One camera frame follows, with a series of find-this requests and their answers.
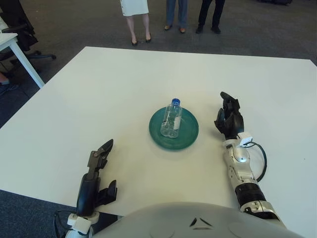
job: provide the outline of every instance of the brown shoe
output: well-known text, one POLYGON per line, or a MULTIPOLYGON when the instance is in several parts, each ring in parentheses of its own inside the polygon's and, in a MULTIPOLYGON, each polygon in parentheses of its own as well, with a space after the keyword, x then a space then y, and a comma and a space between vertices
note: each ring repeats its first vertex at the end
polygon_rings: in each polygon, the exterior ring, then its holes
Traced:
POLYGON ((179 32, 180 32, 180 33, 184 34, 184 33, 185 33, 185 31, 186 31, 186 29, 185 29, 185 28, 179 28, 179 32))
POLYGON ((169 26, 169 25, 166 25, 166 26, 164 27, 164 30, 165 30, 165 31, 168 31, 170 28, 172 28, 172 25, 170 25, 170 26, 169 26))

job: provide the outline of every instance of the bottle label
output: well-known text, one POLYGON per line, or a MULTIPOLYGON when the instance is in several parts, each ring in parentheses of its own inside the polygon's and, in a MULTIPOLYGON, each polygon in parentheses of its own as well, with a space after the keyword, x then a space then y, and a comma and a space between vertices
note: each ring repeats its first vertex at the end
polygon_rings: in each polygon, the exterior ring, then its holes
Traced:
POLYGON ((182 119, 182 117, 176 117, 174 120, 174 130, 178 130, 179 126, 180 126, 180 120, 182 119))

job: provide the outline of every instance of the black pants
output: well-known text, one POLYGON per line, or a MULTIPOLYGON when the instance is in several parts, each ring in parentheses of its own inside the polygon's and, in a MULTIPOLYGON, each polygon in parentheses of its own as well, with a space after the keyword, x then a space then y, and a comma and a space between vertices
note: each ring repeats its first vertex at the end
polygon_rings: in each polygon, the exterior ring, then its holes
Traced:
MULTIPOLYGON (((225 0, 215 0, 215 1, 216 1, 216 7, 213 13, 212 26, 219 25, 222 9, 225 2, 225 0)), ((208 9, 211 2, 212 0, 203 0, 203 4, 202 4, 202 8, 200 9, 199 20, 198 20, 200 26, 203 26, 206 22, 208 9)))

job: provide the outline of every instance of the green plate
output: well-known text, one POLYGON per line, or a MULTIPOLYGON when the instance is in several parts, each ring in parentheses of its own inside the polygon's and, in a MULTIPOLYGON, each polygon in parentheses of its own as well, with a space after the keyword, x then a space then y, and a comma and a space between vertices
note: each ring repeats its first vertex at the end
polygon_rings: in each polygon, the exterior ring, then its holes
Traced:
POLYGON ((152 116, 149 124, 150 135, 159 146, 170 150, 185 149, 194 143, 198 136, 198 122, 190 111, 183 108, 182 120, 180 123, 177 138, 168 138, 160 133, 160 126, 163 122, 165 108, 161 108, 152 116))

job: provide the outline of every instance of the blue bottle cap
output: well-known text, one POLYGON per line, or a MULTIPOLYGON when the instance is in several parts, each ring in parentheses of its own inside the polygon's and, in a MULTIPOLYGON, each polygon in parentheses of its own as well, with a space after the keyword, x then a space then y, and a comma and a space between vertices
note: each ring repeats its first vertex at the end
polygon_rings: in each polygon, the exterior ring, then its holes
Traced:
POLYGON ((179 105, 180 105, 180 100, 177 99, 177 98, 174 98, 174 99, 172 100, 172 105, 179 106, 179 105))

